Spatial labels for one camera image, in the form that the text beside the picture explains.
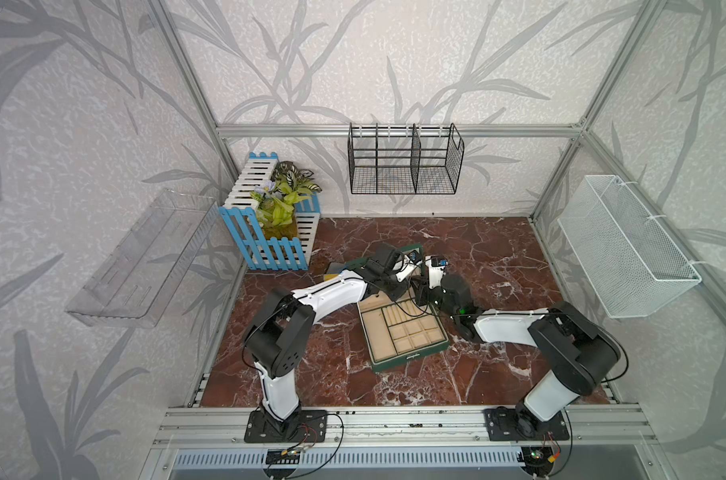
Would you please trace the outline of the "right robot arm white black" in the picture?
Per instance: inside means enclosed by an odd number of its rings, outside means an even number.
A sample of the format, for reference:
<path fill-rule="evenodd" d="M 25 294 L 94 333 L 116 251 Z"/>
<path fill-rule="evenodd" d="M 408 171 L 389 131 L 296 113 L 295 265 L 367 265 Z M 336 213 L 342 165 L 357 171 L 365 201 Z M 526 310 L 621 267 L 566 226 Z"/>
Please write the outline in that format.
<path fill-rule="evenodd" d="M 416 304 L 447 315 L 462 338 L 474 343 L 511 343 L 536 348 L 549 371 L 515 407 L 487 414 L 492 439 L 564 439 L 563 410 L 592 395 L 623 356 L 617 341 L 572 304 L 561 301 L 529 311 L 481 310 L 469 285 L 455 274 L 412 281 Z"/>

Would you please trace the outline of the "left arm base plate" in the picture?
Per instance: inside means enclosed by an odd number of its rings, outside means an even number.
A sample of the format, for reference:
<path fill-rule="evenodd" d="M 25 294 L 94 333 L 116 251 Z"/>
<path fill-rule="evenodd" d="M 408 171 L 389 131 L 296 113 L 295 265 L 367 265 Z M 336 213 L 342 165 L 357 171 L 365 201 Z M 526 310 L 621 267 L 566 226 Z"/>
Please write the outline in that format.
<path fill-rule="evenodd" d="M 287 420 L 276 420 L 263 408 L 249 415 L 244 442 L 257 443 L 322 443 L 326 437 L 329 412 L 327 410 L 302 410 L 289 415 Z"/>

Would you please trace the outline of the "green jewelry box beige lining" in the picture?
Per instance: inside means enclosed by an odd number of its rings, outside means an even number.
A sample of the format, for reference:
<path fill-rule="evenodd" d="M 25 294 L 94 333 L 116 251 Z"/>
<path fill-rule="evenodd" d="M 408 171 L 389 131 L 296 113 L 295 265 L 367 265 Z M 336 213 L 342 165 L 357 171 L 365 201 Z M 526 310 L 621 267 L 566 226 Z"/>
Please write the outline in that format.
<path fill-rule="evenodd" d="M 378 292 L 357 304 L 371 368 L 382 373 L 445 351 L 449 338 L 433 305 L 416 304 L 414 283 L 397 300 Z"/>

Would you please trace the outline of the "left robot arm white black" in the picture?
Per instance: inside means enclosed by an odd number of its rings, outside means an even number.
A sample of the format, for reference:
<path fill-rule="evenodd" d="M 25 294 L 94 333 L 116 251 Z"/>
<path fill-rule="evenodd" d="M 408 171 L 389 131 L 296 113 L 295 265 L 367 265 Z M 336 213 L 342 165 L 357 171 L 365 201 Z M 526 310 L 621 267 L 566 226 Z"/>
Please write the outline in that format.
<path fill-rule="evenodd" d="M 363 260 L 344 265 L 333 278 L 300 289 L 276 287 L 245 331 L 242 352 L 262 385 L 261 411 L 277 428 L 301 410 L 295 369 L 302 360 L 313 326 L 326 316 L 383 293 L 396 301 L 410 288 L 409 277 L 422 266 L 418 250 L 403 252 L 382 243 Z"/>

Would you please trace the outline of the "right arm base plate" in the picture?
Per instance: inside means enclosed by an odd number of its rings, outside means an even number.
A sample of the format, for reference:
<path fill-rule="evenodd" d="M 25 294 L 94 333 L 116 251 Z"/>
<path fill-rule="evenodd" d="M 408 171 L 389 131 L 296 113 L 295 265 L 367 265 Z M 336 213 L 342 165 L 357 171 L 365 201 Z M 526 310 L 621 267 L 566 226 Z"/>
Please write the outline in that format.
<path fill-rule="evenodd" d="M 547 421 L 539 420 L 527 410 L 494 407 L 483 411 L 485 428 L 490 441 L 543 441 L 570 439 L 570 429 L 562 413 Z"/>

